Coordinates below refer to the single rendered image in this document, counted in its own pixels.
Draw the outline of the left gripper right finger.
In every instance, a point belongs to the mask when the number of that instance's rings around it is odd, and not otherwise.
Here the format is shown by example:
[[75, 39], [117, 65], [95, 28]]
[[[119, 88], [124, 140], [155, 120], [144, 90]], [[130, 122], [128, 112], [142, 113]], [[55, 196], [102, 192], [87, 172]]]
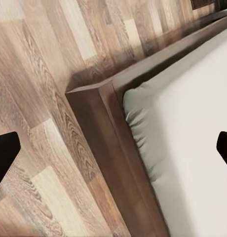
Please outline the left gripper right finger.
[[224, 161], [227, 164], [227, 132], [225, 131], [220, 132], [216, 144], [216, 149], [218, 150], [218, 152], [220, 153], [220, 155], [223, 157]]

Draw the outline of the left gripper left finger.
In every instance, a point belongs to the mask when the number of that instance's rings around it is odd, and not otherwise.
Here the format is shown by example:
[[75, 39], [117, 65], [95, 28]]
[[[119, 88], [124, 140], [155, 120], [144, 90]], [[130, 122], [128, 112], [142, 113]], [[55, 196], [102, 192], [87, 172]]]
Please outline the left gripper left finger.
[[21, 150], [16, 131], [0, 135], [0, 183]]

